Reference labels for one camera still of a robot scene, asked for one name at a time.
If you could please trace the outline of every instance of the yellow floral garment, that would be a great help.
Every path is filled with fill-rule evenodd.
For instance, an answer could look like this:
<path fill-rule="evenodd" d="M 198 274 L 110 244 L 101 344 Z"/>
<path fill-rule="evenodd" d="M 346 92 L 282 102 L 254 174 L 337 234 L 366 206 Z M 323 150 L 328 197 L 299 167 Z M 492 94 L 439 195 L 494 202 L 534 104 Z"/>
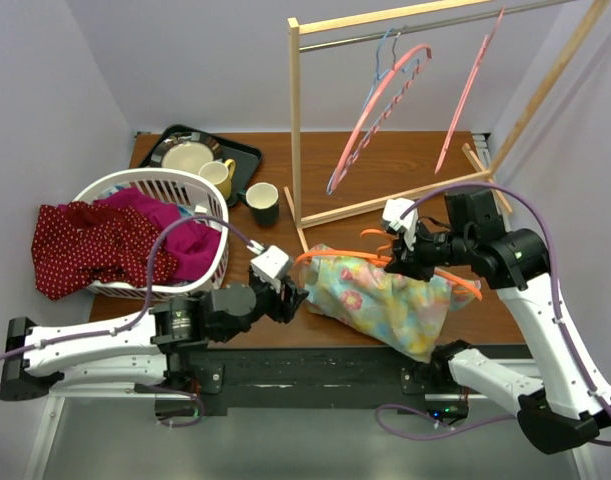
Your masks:
<path fill-rule="evenodd" d="M 312 250 L 327 250 L 317 245 Z M 471 293 L 452 292 L 452 283 L 387 274 L 360 258 L 314 257 L 299 271 L 309 291 L 308 306 L 359 332 L 387 343 L 414 360 L 428 362 L 448 311 L 472 301 Z M 480 282 L 472 282 L 480 288 Z"/>

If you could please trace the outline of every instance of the yellow mug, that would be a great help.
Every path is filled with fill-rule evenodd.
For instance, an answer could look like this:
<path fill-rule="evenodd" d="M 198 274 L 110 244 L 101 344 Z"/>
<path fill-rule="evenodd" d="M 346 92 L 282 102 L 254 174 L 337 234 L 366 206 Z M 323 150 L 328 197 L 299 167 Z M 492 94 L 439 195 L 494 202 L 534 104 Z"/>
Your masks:
<path fill-rule="evenodd" d="M 232 194 L 232 177 L 236 170 L 236 162 L 230 158 L 224 162 L 209 162 L 201 167 L 198 176 L 214 185 L 225 200 Z"/>

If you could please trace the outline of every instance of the wooden table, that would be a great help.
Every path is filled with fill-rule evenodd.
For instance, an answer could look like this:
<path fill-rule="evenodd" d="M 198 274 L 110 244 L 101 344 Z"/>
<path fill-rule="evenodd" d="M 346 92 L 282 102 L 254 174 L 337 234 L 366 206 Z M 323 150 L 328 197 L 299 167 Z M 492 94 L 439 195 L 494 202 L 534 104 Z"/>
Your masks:
<path fill-rule="evenodd" d="M 304 133 L 302 135 L 302 192 L 303 214 L 310 215 L 331 208 L 342 207 L 401 190 L 425 185 L 436 180 L 472 172 L 461 147 L 472 144 L 469 133 L 457 132 L 438 176 L 433 169 L 444 139 L 444 132 L 381 132 L 361 154 L 333 196 L 325 193 L 325 186 L 347 140 L 347 133 Z M 264 181 L 279 190 L 291 185 L 289 133 L 225 134 L 232 140 L 261 149 L 263 162 L 251 183 Z M 152 148 L 158 135 L 140 134 L 136 138 L 130 168 L 137 167 Z M 447 221 L 442 199 L 421 208 L 422 215 Z M 261 243 L 275 244 L 292 256 L 302 253 L 285 197 L 280 199 L 280 218 L 269 229 L 262 229 L 245 206 L 240 203 L 230 210 L 230 220 L 246 235 Z M 367 213 L 335 223 L 307 229 L 310 247 L 325 243 L 331 247 L 374 251 L 377 244 L 361 240 L 365 228 L 378 228 L 380 211 Z M 229 240 L 230 256 L 225 282 L 246 282 L 251 253 L 234 236 Z M 473 278 L 468 268 L 452 269 L 466 278 Z M 498 297 L 483 289 L 483 302 L 474 301 L 458 312 L 449 313 L 440 342 L 463 339 L 471 343 L 524 343 L 513 318 Z M 97 296 L 90 321 L 105 320 L 137 311 L 141 303 Z M 323 347 L 339 345 L 370 345 L 375 340 L 359 334 L 338 321 L 315 315 L 302 307 L 289 325 L 279 325 L 264 318 L 247 334 L 229 342 L 230 347 Z"/>

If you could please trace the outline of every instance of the mug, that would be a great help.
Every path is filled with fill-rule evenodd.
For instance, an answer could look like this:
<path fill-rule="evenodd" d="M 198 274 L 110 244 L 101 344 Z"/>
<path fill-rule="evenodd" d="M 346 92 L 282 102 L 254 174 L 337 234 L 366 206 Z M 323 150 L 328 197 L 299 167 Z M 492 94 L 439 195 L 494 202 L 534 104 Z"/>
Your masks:
<path fill-rule="evenodd" d="M 236 170 L 236 162 L 230 158 L 221 162 L 209 162 L 201 167 L 198 176 L 214 185 L 225 200 L 232 194 L 232 177 Z"/>
<path fill-rule="evenodd" d="M 172 147 L 163 157 L 161 167 L 196 175 L 201 167 L 214 161 L 214 153 L 198 142 L 186 142 Z"/>
<path fill-rule="evenodd" d="M 250 208 L 261 227 L 271 227 L 278 220 L 278 189 L 271 183 L 256 183 L 238 192 L 238 198 Z"/>

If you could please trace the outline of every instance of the mug handle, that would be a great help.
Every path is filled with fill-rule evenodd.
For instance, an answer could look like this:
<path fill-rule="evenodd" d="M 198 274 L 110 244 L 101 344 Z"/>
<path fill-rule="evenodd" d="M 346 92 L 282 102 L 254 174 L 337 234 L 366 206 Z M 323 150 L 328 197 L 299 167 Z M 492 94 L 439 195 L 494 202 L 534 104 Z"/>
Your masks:
<path fill-rule="evenodd" d="M 229 158 L 223 162 L 223 165 L 225 165 L 227 167 L 227 170 L 229 170 L 227 177 L 231 180 L 234 176 L 234 171 L 236 170 L 236 162 L 233 158 Z"/>
<path fill-rule="evenodd" d="M 243 205 L 245 205 L 246 207 L 249 207 L 249 203 L 247 203 L 247 190 L 239 191 L 236 194 L 236 196 L 238 197 L 238 199 L 241 201 Z"/>

